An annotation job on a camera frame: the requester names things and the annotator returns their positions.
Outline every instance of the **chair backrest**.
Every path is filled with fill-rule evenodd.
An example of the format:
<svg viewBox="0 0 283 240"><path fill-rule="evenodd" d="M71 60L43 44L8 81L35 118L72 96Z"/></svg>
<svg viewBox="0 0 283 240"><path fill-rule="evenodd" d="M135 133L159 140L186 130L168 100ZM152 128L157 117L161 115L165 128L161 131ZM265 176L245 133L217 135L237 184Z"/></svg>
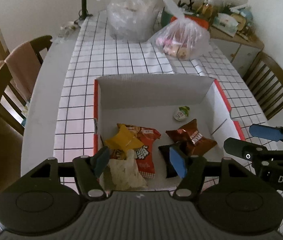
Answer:
<svg viewBox="0 0 283 240"><path fill-rule="evenodd" d="M0 100L2 97L4 97L9 105L16 111L16 113L24 119L25 116L23 115L20 108L14 103L14 101L6 94L5 90L7 87L10 88L10 90L14 93L18 101L25 106L26 102L21 97L21 95L17 92L17 90L14 88L14 86L11 84L12 76L9 72L8 66L6 63L3 62L3 64L0 67ZM6 108L0 103L0 116L11 126L13 127L17 132L19 132L21 135L24 134L24 127L9 113L9 111L6 110Z"/></svg>
<svg viewBox="0 0 283 240"><path fill-rule="evenodd" d="M243 80L267 120L283 109L283 70L270 56L259 52Z"/></svg>
<svg viewBox="0 0 283 240"><path fill-rule="evenodd" d="M45 36L41 36L41 37L35 38L32 41L30 41L30 44L33 50L35 51L37 58L40 62L40 65L43 64L43 58L41 57L40 52L43 49L49 50L52 44L52 42L50 41L51 39L52 39L52 36L45 35Z"/></svg>

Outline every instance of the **red snack bag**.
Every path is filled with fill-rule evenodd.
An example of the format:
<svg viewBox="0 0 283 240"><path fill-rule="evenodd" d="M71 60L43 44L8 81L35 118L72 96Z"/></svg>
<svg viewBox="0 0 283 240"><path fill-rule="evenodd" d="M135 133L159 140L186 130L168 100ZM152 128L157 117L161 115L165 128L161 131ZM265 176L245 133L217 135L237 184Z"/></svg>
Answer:
<svg viewBox="0 0 283 240"><path fill-rule="evenodd" d="M155 176L155 168L152 157L153 143L156 139L159 139L161 134L152 128L139 127L135 125L126 125L128 130L139 139L144 146L136 149L135 153L137 155L136 163L138 166L138 171L144 178L152 179Z"/></svg>
<svg viewBox="0 0 283 240"><path fill-rule="evenodd" d="M204 137L197 129L197 119L190 121L177 130L166 131L167 135L176 143L186 141L185 154L188 156L203 156L217 142Z"/></svg>

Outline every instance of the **snack bag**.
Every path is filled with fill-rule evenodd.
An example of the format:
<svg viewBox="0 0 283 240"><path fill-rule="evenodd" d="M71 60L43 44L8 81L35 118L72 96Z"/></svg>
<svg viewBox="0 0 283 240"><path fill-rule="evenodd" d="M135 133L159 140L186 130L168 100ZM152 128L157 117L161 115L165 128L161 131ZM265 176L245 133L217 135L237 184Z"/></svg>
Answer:
<svg viewBox="0 0 283 240"><path fill-rule="evenodd" d="M106 146L110 149L121 150L126 154L128 150L139 149L144 146L140 140L131 134L125 125L120 125L118 128L119 132L114 137L105 141Z"/></svg>
<svg viewBox="0 0 283 240"><path fill-rule="evenodd" d="M126 160L127 155L122 150L110 149L110 159Z"/></svg>
<svg viewBox="0 0 283 240"><path fill-rule="evenodd" d="M203 156L217 142L205 138L197 129L197 119L190 121L177 130L166 131L167 135L176 143L186 141L185 154L188 156Z"/></svg>
<svg viewBox="0 0 283 240"><path fill-rule="evenodd" d="M139 139L144 146L135 149L137 155L137 166L140 174L144 178L152 179L155 176L155 168L152 157L153 143L159 139L161 134L152 128L139 127L134 125L126 125L128 130Z"/></svg>
<svg viewBox="0 0 283 240"><path fill-rule="evenodd" d="M127 151L126 160L110 159L108 163L115 190L146 187L146 181L138 171L134 150Z"/></svg>
<svg viewBox="0 0 283 240"><path fill-rule="evenodd" d="M173 178L178 176L177 172L175 171L173 165L170 163L169 160L169 150L171 145L162 145L158 147L158 150L160 150L161 155L164 158L164 161L166 163L166 178Z"/></svg>
<svg viewBox="0 0 283 240"><path fill-rule="evenodd" d="M182 60L195 59L212 51L208 30L186 18L173 0L163 1L177 19L154 34L151 43L165 54Z"/></svg>

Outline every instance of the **clear plastic bag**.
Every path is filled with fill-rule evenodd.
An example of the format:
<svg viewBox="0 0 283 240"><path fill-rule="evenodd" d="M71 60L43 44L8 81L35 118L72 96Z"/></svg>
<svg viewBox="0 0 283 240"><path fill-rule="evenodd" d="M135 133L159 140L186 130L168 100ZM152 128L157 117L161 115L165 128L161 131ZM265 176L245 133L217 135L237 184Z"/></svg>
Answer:
<svg viewBox="0 0 283 240"><path fill-rule="evenodd" d="M72 33L79 28L79 25L75 22L68 22L60 27L60 31L58 33L58 38L60 43L63 43L65 40L68 39Z"/></svg>
<svg viewBox="0 0 283 240"><path fill-rule="evenodd" d="M160 11L158 0L110 0L107 6L111 37L147 41Z"/></svg>
<svg viewBox="0 0 283 240"><path fill-rule="evenodd" d="M163 0L177 19L154 34L151 42L165 54L182 59L195 59L212 51L209 32L195 21L185 18L173 0Z"/></svg>

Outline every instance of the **white cardboard box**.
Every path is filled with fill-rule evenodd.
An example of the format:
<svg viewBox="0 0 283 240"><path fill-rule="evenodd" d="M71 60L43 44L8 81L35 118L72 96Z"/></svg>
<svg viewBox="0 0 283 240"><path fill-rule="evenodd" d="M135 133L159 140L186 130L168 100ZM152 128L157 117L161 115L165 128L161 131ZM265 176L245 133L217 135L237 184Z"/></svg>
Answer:
<svg viewBox="0 0 283 240"><path fill-rule="evenodd" d="M182 121L173 118L179 106L189 106L190 115ZM229 138L244 139L238 122L230 117L230 104L218 81L190 74L125 74L103 76L95 81L94 152L118 132L117 123L155 128L161 138L153 144L155 177L146 179L147 190L174 190L179 177L166 179L166 165L158 146L172 144L166 130L175 130L197 119L199 132L215 140L217 146L204 157L218 162L228 156L223 150ZM238 162L242 159L233 157Z"/></svg>

